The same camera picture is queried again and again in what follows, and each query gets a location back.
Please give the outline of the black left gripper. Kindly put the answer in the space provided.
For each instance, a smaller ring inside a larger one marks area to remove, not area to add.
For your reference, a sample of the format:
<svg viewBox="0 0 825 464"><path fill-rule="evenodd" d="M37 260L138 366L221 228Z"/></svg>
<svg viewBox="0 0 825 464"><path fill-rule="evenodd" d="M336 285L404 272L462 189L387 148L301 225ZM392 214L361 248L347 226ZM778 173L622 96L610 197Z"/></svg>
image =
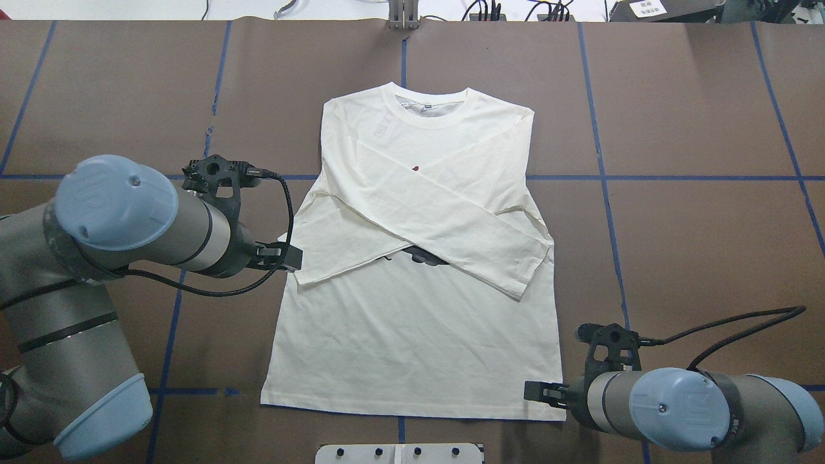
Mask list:
<svg viewBox="0 0 825 464"><path fill-rule="evenodd" d="M219 278L237 275L244 268L299 271L303 250L291 244L257 242L250 230L241 223L230 226L229 244L219 259Z"/></svg>

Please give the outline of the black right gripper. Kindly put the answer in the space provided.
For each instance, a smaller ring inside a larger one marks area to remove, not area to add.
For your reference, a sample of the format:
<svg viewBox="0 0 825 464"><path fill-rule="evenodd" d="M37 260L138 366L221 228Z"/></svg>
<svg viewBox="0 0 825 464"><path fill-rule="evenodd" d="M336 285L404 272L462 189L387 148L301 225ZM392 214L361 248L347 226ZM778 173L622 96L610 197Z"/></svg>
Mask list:
<svg viewBox="0 0 825 464"><path fill-rule="evenodd" d="M549 403L553 398L557 407L565 408L582 426L590 426L590 413L587 406L587 388L585 377L577 377L570 384L524 382L523 399Z"/></svg>

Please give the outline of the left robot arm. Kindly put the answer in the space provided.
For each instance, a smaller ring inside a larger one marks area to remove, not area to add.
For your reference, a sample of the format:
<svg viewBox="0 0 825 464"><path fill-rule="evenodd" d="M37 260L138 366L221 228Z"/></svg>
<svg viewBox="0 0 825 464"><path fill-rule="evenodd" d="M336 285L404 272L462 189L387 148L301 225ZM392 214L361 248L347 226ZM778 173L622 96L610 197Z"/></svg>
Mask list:
<svg viewBox="0 0 825 464"><path fill-rule="evenodd" d="M240 191L279 173L219 155L195 159L177 187L118 155L80 162L54 198L2 217L2 313L21 364L2 371L2 458L52 443L85 460L144 429L153 406L107 284L144 277L185 293L238 296L298 271L291 243L255 240Z"/></svg>

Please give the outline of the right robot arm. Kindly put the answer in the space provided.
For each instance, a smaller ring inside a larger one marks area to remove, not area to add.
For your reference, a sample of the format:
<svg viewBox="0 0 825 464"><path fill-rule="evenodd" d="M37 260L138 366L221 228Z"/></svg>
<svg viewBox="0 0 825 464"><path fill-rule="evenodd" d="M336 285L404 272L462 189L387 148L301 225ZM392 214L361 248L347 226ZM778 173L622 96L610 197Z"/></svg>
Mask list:
<svg viewBox="0 0 825 464"><path fill-rule="evenodd" d="M606 372L571 385L525 382L523 397L566 409L585 428L713 463L797 463L822 445L812 394L778 377L657 368Z"/></svg>

